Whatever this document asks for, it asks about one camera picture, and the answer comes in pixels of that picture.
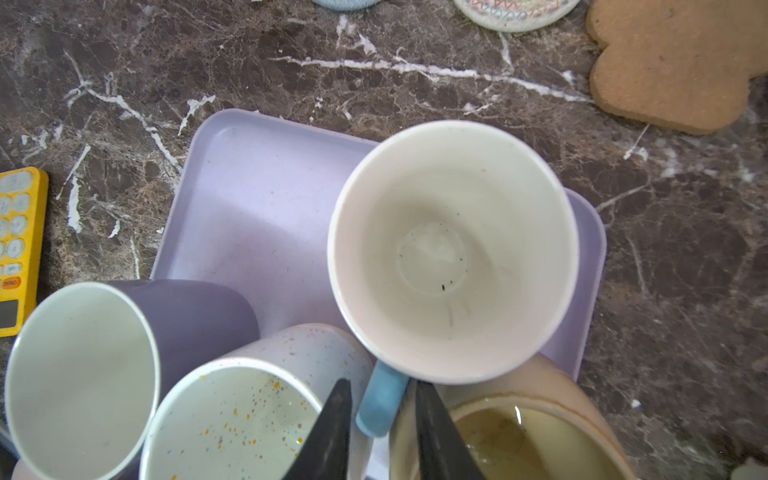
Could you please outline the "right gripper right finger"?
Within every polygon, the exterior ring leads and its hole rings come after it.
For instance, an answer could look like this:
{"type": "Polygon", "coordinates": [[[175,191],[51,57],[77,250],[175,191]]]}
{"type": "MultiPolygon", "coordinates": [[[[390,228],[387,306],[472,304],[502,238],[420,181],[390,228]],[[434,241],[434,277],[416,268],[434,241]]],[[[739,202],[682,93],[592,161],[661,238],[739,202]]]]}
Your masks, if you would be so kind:
{"type": "Polygon", "coordinates": [[[415,393],[419,473],[424,480],[485,480],[435,386],[419,380],[415,393]]]}

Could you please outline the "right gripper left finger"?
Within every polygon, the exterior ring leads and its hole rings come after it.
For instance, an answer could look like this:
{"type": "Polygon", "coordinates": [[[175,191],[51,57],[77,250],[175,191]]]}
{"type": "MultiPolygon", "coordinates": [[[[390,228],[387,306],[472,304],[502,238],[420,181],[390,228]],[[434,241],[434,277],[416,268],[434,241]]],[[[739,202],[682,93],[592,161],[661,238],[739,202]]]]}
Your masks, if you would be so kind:
{"type": "Polygon", "coordinates": [[[347,478],[352,406],[351,382],[339,379],[284,480],[347,478]]]}

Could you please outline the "light blue mug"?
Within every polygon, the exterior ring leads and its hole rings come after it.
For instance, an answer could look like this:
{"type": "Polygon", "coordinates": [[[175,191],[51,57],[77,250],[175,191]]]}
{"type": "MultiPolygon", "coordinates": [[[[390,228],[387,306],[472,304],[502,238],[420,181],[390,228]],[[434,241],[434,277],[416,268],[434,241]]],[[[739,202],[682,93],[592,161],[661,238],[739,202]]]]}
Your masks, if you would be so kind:
{"type": "Polygon", "coordinates": [[[356,414],[380,438],[410,380],[473,384],[537,353],[560,326],[580,252],[565,189],[501,129],[420,124],[375,147],[343,186],[328,271],[377,363],[356,414]]]}

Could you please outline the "lavender mug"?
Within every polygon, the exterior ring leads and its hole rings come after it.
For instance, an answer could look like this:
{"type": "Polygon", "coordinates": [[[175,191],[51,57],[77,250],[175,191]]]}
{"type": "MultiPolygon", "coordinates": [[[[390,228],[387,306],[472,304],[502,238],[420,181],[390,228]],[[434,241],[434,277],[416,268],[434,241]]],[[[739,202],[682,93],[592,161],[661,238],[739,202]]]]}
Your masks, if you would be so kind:
{"type": "Polygon", "coordinates": [[[35,308],[11,350],[4,404],[15,447],[42,479],[116,478],[137,461],[168,391],[258,336],[252,307],[226,286],[66,286],[35,308]]]}

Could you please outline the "multicolour woven round coaster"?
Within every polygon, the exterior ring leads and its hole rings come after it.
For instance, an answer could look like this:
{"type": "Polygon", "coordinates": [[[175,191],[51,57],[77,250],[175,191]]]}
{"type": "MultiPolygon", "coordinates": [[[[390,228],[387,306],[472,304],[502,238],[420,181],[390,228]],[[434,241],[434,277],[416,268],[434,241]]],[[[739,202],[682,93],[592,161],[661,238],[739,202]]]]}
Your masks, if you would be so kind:
{"type": "Polygon", "coordinates": [[[570,13],[579,0],[454,0],[469,20],[489,30],[523,33],[546,27],[570,13]]]}

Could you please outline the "blue-grey woven coaster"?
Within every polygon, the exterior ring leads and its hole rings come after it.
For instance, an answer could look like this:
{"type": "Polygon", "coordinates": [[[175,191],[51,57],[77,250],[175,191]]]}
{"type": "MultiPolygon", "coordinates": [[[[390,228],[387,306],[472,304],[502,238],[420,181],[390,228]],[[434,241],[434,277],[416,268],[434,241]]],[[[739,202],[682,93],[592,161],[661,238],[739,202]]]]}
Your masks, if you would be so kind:
{"type": "Polygon", "coordinates": [[[370,8],[381,0],[313,0],[323,8],[337,12],[352,12],[370,8]]]}

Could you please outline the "cork paw-shaped coaster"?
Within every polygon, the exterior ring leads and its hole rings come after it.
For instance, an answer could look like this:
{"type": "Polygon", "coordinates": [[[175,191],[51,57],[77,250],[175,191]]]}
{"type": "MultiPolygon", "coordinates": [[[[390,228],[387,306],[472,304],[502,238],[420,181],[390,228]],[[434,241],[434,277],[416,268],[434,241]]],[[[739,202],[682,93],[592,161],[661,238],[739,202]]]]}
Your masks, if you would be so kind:
{"type": "Polygon", "coordinates": [[[764,1],[594,1],[586,27],[601,50],[596,104],[687,134],[737,120],[767,72],[764,1]]]}

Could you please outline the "white speckled mug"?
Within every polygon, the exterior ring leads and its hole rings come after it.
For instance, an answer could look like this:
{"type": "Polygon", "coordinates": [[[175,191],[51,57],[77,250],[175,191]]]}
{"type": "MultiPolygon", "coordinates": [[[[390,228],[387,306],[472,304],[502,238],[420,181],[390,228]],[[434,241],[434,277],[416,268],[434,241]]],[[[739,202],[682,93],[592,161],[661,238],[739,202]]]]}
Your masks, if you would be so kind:
{"type": "Polygon", "coordinates": [[[161,402],[142,479],[280,479],[306,445],[332,388],[360,402],[374,364],[350,334],[291,326],[208,362],[161,402]]]}

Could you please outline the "tan ceramic mug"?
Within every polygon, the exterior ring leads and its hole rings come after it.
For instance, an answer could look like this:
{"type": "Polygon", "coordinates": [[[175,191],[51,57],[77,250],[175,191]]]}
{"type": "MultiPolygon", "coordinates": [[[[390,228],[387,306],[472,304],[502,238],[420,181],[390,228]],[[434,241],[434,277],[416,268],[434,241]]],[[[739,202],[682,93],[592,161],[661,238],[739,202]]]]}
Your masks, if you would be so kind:
{"type": "Polygon", "coordinates": [[[488,479],[633,479],[604,416],[537,354],[498,378],[437,391],[488,479]]]}

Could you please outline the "lavender plastic tray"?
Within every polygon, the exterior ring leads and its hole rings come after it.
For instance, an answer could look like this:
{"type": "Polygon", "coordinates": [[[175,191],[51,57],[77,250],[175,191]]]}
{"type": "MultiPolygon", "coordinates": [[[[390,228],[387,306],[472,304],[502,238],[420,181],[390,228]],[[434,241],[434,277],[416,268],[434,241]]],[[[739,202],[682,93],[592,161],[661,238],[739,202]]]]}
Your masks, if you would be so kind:
{"type": "MultiPolygon", "coordinates": [[[[343,186],[379,144],[242,110],[213,115],[193,138],[153,278],[239,292],[255,313],[259,339],[301,324],[337,327],[365,348],[375,368],[376,357],[335,300],[327,247],[343,186]]],[[[564,189],[579,235],[577,284],[560,326],[533,356],[547,357],[575,382],[607,242],[596,210],[564,189]]],[[[386,479],[391,470],[376,459],[383,437],[366,435],[356,423],[362,399],[353,402],[349,475],[386,479]]]]}

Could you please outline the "yellow calculator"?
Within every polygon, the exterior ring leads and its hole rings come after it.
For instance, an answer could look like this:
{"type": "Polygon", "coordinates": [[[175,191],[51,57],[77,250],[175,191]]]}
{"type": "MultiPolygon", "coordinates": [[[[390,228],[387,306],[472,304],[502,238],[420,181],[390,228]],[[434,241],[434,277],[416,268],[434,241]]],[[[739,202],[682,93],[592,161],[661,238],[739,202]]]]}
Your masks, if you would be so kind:
{"type": "Polygon", "coordinates": [[[1,335],[17,335],[37,305],[48,197],[46,172],[1,174],[1,335]]]}

